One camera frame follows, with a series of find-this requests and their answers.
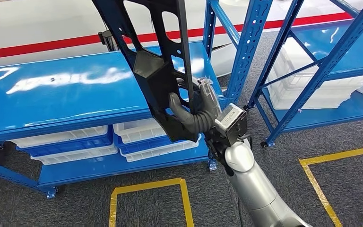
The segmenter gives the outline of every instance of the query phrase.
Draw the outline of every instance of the stacked crates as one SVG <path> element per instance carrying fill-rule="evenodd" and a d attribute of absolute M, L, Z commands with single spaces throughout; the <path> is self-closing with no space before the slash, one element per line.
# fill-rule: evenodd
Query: stacked crates
<path fill-rule="evenodd" d="M 153 118 L 114 124 L 113 130 L 113 141 L 128 162 L 194 148 L 201 139 L 200 135 L 196 143 L 188 140 L 172 143 Z"/>
<path fill-rule="evenodd" d="M 18 150 L 44 165 L 112 155 L 118 150 L 128 162 L 133 162 L 194 148 L 199 142 L 172 143 L 153 118 L 11 141 L 16 143 Z"/>
<path fill-rule="evenodd" d="M 288 38 L 275 60 L 267 82 L 312 62 L 313 60 L 305 50 L 293 38 Z M 269 85 L 268 90 L 273 108 L 290 109 L 317 70 L 318 66 L 313 66 Z M 351 93 L 362 86 L 363 75 L 326 81 L 312 94 L 303 109 L 338 108 L 342 102 L 350 98 Z"/>

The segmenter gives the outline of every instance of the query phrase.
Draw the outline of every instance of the blue shelving rack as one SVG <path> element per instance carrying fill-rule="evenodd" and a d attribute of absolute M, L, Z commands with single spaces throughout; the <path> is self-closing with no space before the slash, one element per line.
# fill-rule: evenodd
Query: blue shelving rack
<path fill-rule="evenodd" d="M 207 0 L 203 42 L 189 43 L 195 77 L 208 77 L 221 106 L 236 103 L 272 0 L 251 0 L 241 35 L 217 0 Z M 210 65 L 215 18 L 237 47 L 231 81 L 223 93 Z M 158 47 L 148 48 L 159 53 Z M 183 62 L 174 62 L 183 67 Z M 0 141 L 150 118 L 145 99 L 120 52 L 0 67 Z M 128 163 L 120 154 L 42 166 L 38 180 L 0 166 L 0 177 L 52 198 L 56 186 L 99 177 L 207 161 L 198 147 Z"/>
<path fill-rule="evenodd" d="M 300 109 L 323 82 L 363 75 L 363 9 L 358 11 L 343 0 L 331 2 L 353 16 L 354 20 L 292 28 L 303 0 L 292 1 L 254 92 L 245 106 L 246 109 L 257 107 L 270 131 L 262 146 L 273 146 L 274 140 L 283 132 L 363 119 L 363 94 L 356 91 L 337 109 Z M 300 44 L 313 63 L 267 83 L 269 72 L 288 37 L 294 38 Z M 270 102 L 267 86 L 314 65 L 318 65 L 318 71 L 291 108 L 275 110 Z M 260 96 L 269 105 L 277 121 L 275 126 L 259 102 Z"/>

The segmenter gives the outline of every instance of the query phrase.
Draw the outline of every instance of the clear plastic cover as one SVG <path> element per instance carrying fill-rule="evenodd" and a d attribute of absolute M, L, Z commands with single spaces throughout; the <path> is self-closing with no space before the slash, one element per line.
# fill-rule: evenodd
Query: clear plastic cover
<path fill-rule="evenodd" d="M 218 98 L 212 87 L 213 82 L 207 78 L 200 78 L 200 79 L 198 79 L 198 82 L 199 82 L 199 89 L 200 89 L 201 93 L 203 95 L 209 97 L 209 98 L 205 99 L 206 101 L 210 102 L 210 103 L 208 103 L 208 107 L 211 106 L 211 108 L 212 108 L 211 112 L 213 114 L 215 114 L 215 117 L 218 117 L 219 114 L 222 112 L 222 110 L 220 109 Z"/>

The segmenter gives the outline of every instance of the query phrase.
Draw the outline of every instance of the yellow floor tape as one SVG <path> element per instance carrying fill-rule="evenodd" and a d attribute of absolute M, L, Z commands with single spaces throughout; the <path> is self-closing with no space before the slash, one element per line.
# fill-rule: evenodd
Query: yellow floor tape
<path fill-rule="evenodd" d="M 186 216 L 187 227 L 193 227 L 194 222 L 193 222 L 193 216 L 192 216 L 192 212 L 191 212 L 189 192 L 187 191 L 186 180 L 184 180 L 182 178 L 174 178 L 174 179 L 170 179 L 170 180 L 141 183 L 141 184 L 135 184 L 135 185 L 115 188 L 115 190 L 111 194 L 111 205 L 110 205 L 110 211 L 109 211 L 109 226 L 110 227 L 116 226 L 116 207 L 117 207 L 118 194 L 172 186 L 172 185 L 177 185 L 177 184 L 180 184 L 180 188 L 181 188 L 181 197 L 183 199 L 183 207 L 184 207 L 184 213 Z"/>
<path fill-rule="evenodd" d="M 358 156 L 358 155 L 363 155 L 363 148 L 357 149 L 357 150 L 339 152 L 336 154 L 323 155 L 323 156 L 311 157 L 311 158 L 306 158 L 306 159 L 298 159 L 300 161 L 301 166 L 304 169 L 305 174 L 307 174 L 307 177 L 310 180 L 315 192 L 317 193 L 323 207 L 325 208 L 326 212 L 329 214 L 329 217 L 332 219 L 333 223 L 337 227 L 341 227 L 342 223 L 340 222 L 336 213 L 334 212 L 334 210 L 332 209 L 328 200 L 326 199 L 326 196 L 323 194 L 323 191 L 320 188 L 314 175 L 312 174 L 309 165 L 316 164 L 316 163 L 322 163 L 322 162 L 328 162 L 328 161 L 334 161 L 334 160 L 342 159 L 345 157 L 354 157 L 354 156 Z"/>

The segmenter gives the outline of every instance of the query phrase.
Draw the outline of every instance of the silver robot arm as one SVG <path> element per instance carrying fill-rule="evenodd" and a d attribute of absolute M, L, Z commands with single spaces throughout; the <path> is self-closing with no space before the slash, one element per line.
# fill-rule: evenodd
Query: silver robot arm
<path fill-rule="evenodd" d="M 279 196 L 249 145 L 235 142 L 225 151 L 225 160 L 233 171 L 230 182 L 259 227 L 309 227 Z"/>
<path fill-rule="evenodd" d="M 193 133 L 204 133 L 210 156 L 220 162 L 230 182 L 258 227 L 310 227 L 279 196 L 261 167 L 255 161 L 249 143 L 246 112 L 229 104 L 222 112 L 211 82 L 202 79 L 199 85 L 203 108 L 192 115 L 181 107 L 176 96 L 170 95 L 170 108 Z M 208 125 L 208 117 L 214 119 Z"/>

